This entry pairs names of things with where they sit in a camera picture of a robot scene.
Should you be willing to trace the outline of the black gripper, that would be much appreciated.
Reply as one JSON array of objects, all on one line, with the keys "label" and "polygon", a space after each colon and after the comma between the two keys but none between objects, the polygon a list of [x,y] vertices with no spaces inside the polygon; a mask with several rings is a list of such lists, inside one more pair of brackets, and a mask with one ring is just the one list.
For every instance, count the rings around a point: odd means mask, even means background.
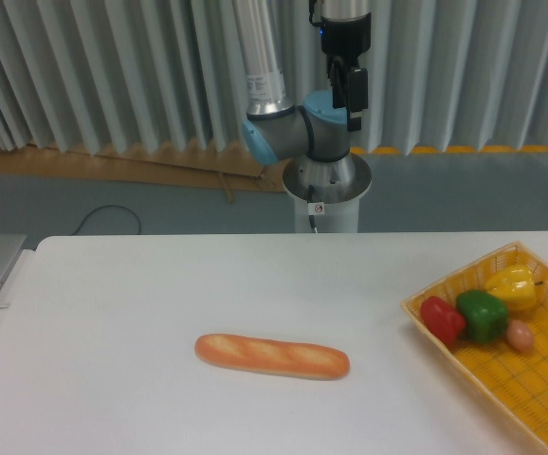
[{"label": "black gripper", "polygon": [[323,17],[320,46],[327,56],[327,78],[332,88],[333,107],[347,109],[347,129],[361,129],[362,113],[368,108],[368,71],[352,68],[348,74],[346,100],[346,65],[370,49],[370,15],[350,19]]}]

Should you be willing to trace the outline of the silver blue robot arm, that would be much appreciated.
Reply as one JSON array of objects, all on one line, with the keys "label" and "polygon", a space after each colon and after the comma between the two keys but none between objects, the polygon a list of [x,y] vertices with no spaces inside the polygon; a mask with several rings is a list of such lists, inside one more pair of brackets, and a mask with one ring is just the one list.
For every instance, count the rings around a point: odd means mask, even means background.
[{"label": "silver blue robot arm", "polygon": [[361,128],[368,107],[368,71],[359,57],[371,47],[372,14],[366,1],[312,1],[309,22],[320,32],[332,90],[297,105],[288,95],[274,10],[269,1],[236,1],[236,25],[247,75],[245,142],[270,165],[306,155],[334,162],[349,153],[348,135]]}]

